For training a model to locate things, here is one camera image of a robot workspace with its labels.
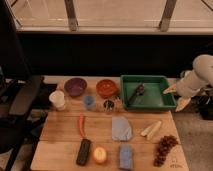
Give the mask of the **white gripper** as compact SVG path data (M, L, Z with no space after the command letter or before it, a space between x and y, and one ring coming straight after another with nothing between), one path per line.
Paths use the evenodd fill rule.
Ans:
M201 87L202 81L194 71L191 71L185 77L181 78L177 84L173 84L165 89L163 94L174 93L177 89L177 93L182 96L177 100L176 112L179 112L190 103L190 98L194 97Z

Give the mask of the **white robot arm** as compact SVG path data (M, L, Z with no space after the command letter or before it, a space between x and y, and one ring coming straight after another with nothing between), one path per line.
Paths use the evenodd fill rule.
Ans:
M192 66L186 76L163 91L164 94L176 92L179 95L176 112L183 110L202 88L207 85L213 87L213 55L199 55Z

